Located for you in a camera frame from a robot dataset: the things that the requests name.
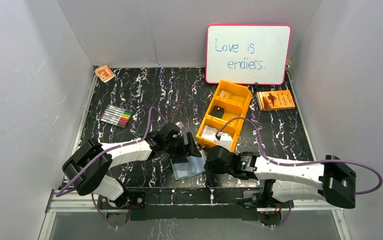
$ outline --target small orange box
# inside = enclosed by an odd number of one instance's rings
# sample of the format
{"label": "small orange box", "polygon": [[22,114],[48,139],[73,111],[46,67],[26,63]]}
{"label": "small orange box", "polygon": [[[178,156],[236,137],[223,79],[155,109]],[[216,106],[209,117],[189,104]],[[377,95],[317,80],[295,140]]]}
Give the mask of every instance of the small orange box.
{"label": "small orange box", "polygon": [[[209,126],[219,131],[230,119],[235,117],[246,117],[251,100],[252,93],[246,86],[221,80],[215,90],[209,107],[206,110],[199,130],[197,131],[197,142],[201,146],[207,147],[218,145],[216,142],[202,137],[204,127]],[[221,118],[211,115],[211,111],[214,107],[224,109]],[[236,144],[239,140],[244,121],[245,120],[243,119],[232,121],[224,129],[224,132],[228,133],[232,138],[230,152],[234,152],[236,149]]]}
{"label": "small orange box", "polygon": [[100,78],[100,80],[104,83],[113,79],[115,77],[114,72],[109,68],[108,65],[101,66],[94,70],[96,75]]}

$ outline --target orange book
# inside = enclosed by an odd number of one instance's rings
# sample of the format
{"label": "orange book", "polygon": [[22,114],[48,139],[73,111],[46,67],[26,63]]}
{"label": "orange book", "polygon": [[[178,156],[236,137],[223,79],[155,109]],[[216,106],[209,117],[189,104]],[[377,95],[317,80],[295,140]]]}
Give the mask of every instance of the orange book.
{"label": "orange book", "polygon": [[260,91],[257,93],[256,98],[261,111],[295,108],[295,102],[290,90]]}
{"label": "orange book", "polygon": [[104,83],[113,79],[115,77],[114,72],[109,68],[108,65],[101,66],[94,70],[96,75],[100,78],[100,80]]}

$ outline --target yellow compartment tray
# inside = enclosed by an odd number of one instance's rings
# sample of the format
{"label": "yellow compartment tray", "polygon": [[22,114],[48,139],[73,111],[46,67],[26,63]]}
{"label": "yellow compartment tray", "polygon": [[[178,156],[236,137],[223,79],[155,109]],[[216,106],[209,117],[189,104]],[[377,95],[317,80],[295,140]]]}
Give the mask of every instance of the yellow compartment tray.
{"label": "yellow compartment tray", "polygon": [[[215,128],[219,131],[230,119],[235,117],[246,117],[251,100],[252,93],[246,86],[221,80],[210,101],[209,107],[206,110],[199,130],[197,131],[196,138],[199,145],[206,147],[214,147],[218,145],[215,141],[202,137],[205,126]],[[221,118],[211,115],[214,107],[224,109]],[[244,121],[245,120],[243,119],[232,121],[224,128],[224,132],[228,133],[232,138],[232,144],[229,149],[230,152],[234,152],[236,149],[236,144],[239,140]]]}

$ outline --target white wall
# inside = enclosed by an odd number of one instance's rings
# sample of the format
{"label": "white wall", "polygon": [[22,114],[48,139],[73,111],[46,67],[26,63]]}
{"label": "white wall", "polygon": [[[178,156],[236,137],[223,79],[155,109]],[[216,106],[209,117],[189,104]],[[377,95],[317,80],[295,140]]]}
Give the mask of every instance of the white wall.
{"label": "white wall", "polygon": [[0,239],[37,239],[92,70],[55,0],[0,0]]}
{"label": "white wall", "polygon": [[[317,157],[334,154],[383,175],[383,1],[324,0],[290,71]],[[377,183],[354,169],[357,190]],[[383,239],[383,187],[357,196],[345,217],[353,239]]]}
{"label": "white wall", "polygon": [[212,23],[289,24],[289,55],[321,0],[58,0],[93,65],[205,66]]}

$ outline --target marker set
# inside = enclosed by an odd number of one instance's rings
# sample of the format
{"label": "marker set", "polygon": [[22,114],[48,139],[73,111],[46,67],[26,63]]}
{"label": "marker set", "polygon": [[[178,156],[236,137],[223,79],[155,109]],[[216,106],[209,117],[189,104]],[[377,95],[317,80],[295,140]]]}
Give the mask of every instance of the marker set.
{"label": "marker set", "polygon": [[117,106],[108,105],[104,110],[100,121],[124,128],[130,120],[133,112]]}

